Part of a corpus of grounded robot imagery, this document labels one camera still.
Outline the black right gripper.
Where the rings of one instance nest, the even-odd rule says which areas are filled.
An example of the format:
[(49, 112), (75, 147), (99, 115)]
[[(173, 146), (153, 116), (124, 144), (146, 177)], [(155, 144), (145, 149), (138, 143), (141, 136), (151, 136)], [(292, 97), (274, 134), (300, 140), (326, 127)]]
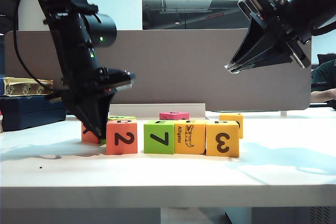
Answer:
[(298, 45), (299, 36), (285, 19), (287, 0), (239, 0), (238, 6), (250, 19), (248, 32), (230, 62), (230, 73), (296, 62), (301, 69), (311, 62)]

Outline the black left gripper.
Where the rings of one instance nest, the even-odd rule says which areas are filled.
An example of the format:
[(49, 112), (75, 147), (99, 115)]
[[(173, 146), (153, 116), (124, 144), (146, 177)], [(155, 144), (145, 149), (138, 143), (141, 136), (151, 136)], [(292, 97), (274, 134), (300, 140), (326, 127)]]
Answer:
[(132, 87), (134, 80), (135, 74), (127, 70), (100, 67), (81, 73), (77, 79), (61, 78), (64, 88), (55, 89), (48, 95), (48, 100), (69, 102), (68, 110), (84, 124), (87, 131), (101, 139), (111, 100), (117, 91)]

